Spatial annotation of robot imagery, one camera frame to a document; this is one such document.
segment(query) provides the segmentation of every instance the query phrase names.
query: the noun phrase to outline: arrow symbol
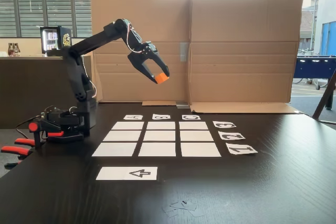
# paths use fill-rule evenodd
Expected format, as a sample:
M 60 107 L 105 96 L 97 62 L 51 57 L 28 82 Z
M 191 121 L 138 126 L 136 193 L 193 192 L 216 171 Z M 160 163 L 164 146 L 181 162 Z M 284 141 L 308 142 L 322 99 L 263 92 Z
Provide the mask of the arrow symbol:
M 131 175 L 142 178 L 143 175 L 151 175 L 151 172 L 145 172 L 145 169 L 130 172 Z

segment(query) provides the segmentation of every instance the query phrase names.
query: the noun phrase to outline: cardboard backdrop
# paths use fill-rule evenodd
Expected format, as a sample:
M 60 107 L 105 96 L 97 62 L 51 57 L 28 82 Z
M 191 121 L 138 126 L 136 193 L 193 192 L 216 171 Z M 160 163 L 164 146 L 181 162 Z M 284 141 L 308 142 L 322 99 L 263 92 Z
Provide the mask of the cardboard backdrop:
M 111 42 L 94 51 L 101 101 L 188 101 L 202 112 L 202 103 L 290 100 L 302 0 L 91 0 L 91 6 L 93 33 L 126 18 L 171 72 L 157 85 L 132 67 L 123 42 Z

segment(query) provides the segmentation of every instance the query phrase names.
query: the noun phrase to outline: paper scrap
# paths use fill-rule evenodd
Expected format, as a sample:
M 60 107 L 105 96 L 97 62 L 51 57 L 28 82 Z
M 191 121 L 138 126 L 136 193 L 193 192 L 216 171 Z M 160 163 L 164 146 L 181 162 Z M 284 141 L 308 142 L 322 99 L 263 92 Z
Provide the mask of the paper scrap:
M 112 130 L 142 130 L 143 122 L 117 122 Z
M 182 205 L 182 201 L 178 201 L 177 203 L 170 204 L 170 206 L 173 208 L 186 210 L 185 207 Z
M 180 122 L 180 130 L 208 130 L 205 122 Z
M 153 114 L 153 120 L 165 120 L 165 119 L 170 119 L 170 115 Z
M 183 157 L 221 157 L 215 143 L 181 143 Z
M 133 141 L 139 140 L 141 131 L 110 131 L 104 138 L 103 142 L 122 142 L 122 141 Z
M 144 141 L 175 141 L 175 131 L 146 131 Z
M 169 211 L 169 212 L 166 212 L 166 215 L 171 218 L 171 217 L 174 217 L 176 215 L 178 215 L 179 213 L 177 212 L 177 209 L 173 210 L 173 211 Z
M 162 210 L 164 211 L 164 212 L 170 212 L 170 211 L 173 211 L 173 210 L 175 210 L 176 208 L 173 208 L 173 207 L 171 207 L 171 206 L 164 206 L 164 207 L 162 207 Z
M 229 152 L 234 155 L 258 153 L 251 146 L 246 144 L 226 144 Z
M 96 180 L 156 180 L 157 167 L 102 167 Z
M 210 131 L 180 131 L 180 138 L 181 142 L 214 141 Z
M 148 122 L 147 130 L 174 130 L 175 122 Z
M 196 210 L 196 205 L 193 204 L 190 201 L 182 200 L 182 206 L 184 206 L 185 210 L 191 210 L 191 211 L 195 211 Z
M 218 131 L 219 136 L 223 140 L 239 140 L 239 139 L 245 139 L 243 135 L 240 133 L 232 133 L 232 132 L 221 132 Z
M 175 157 L 175 143 L 142 143 L 139 157 Z
M 131 157 L 136 143 L 101 143 L 92 157 Z
M 124 120 L 141 120 L 142 115 L 126 115 Z
M 195 211 L 191 211 L 189 210 L 189 213 L 191 213 L 194 217 L 201 217 L 204 216 L 203 212 L 201 210 L 199 210 L 199 208 L 197 207 Z
M 200 120 L 199 115 L 182 115 L 183 120 Z
M 217 121 L 213 121 L 215 127 L 217 128 L 234 128 L 236 127 L 233 123 L 230 122 L 217 122 Z

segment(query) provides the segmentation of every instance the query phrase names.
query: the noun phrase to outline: black table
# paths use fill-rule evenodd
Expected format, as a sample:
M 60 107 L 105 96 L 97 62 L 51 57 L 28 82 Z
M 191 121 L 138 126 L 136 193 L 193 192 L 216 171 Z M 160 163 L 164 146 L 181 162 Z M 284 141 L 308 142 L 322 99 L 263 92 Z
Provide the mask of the black table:
M 190 110 L 100 104 L 84 142 L 47 143 L 0 179 L 0 223 L 336 223 L 335 130 L 303 114 L 201 114 L 222 157 L 91 157 L 126 114 L 153 113 L 178 122 Z M 230 154 L 212 120 L 235 123 L 228 130 L 246 139 L 234 143 L 258 153 Z M 123 165 L 157 166 L 159 181 L 96 180 L 102 166 Z M 205 216 L 168 218 L 161 207 L 176 199 Z

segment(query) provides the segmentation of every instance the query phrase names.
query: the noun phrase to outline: paper card with number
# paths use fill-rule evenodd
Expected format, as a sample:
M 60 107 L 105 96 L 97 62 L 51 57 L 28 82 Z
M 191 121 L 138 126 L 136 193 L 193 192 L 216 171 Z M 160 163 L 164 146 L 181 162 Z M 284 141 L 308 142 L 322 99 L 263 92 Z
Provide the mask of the paper card with number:
M 165 120 L 165 119 L 170 119 L 170 115 L 153 114 L 153 120 Z
M 215 127 L 217 128 L 234 128 L 236 127 L 233 123 L 230 122 L 217 122 L 217 121 L 213 121 Z
M 223 140 L 239 140 L 239 139 L 245 139 L 243 137 L 243 135 L 241 135 L 240 133 L 232 133 L 232 132 L 221 132 L 218 131 L 219 136 L 221 137 L 221 139 Z
M 226 147 L 229 152 L 234 155 L 258 153 L 255 149 L 246 144 L 226 144 Z
M 199 115 L 182 115 L 183 120 L 200 120 Z
M 141 120 L 142 115 L 126 115 L 124 120 Z

